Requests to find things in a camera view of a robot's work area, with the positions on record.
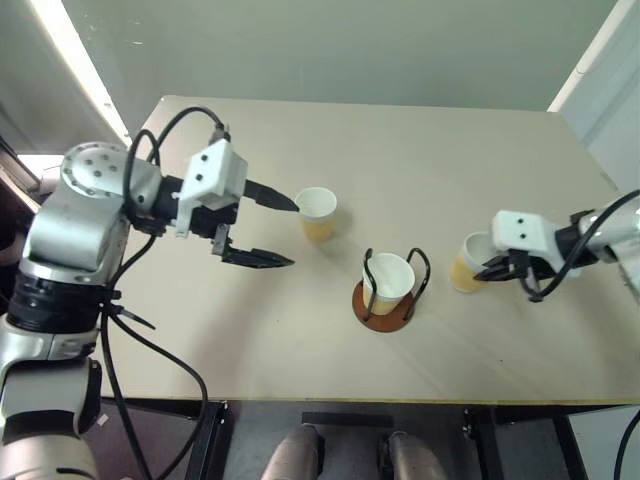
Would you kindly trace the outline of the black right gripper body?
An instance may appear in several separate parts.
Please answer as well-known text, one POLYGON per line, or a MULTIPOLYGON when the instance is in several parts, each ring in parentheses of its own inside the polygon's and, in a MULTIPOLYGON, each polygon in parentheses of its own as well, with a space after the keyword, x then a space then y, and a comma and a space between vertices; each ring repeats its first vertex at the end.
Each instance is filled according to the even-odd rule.
POLYGON ((551 292, 551 285, 543 289, 539 285, 540 280, 551 278, 551 266, 546 260, 517 249, 509 249, 508 258, 513 277, 519 280, 527 295, 548 295, 551 292))

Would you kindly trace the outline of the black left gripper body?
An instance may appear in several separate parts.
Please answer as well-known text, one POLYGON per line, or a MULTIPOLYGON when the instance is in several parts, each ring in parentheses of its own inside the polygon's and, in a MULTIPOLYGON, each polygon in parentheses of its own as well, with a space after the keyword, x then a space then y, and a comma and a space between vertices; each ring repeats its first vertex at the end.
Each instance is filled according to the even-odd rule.
POLYGON ((189 231, 212 242, 212 254, 223 261, 230 258, 232 239, 230 228, 236 222, 238 203, 212 210, 208 207, 197 207, 192 211, 189 231))

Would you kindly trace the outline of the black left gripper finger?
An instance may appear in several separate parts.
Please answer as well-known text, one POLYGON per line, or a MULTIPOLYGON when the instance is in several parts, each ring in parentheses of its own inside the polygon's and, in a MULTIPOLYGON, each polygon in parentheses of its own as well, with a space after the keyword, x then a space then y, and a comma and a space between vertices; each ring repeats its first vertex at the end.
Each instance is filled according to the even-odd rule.
POLYGON ((256 248, 246 251, 229 246, 224 249, 221 259, 224 263, 251 269, 283 268, 295 263, 294 260, 275 252, 256 248))
POLYGON ((299 211, 297 204, 286 195, 252 180, 245 182, 243 196, 252 199, 258 205, 270 209, 291 212, 299 211))

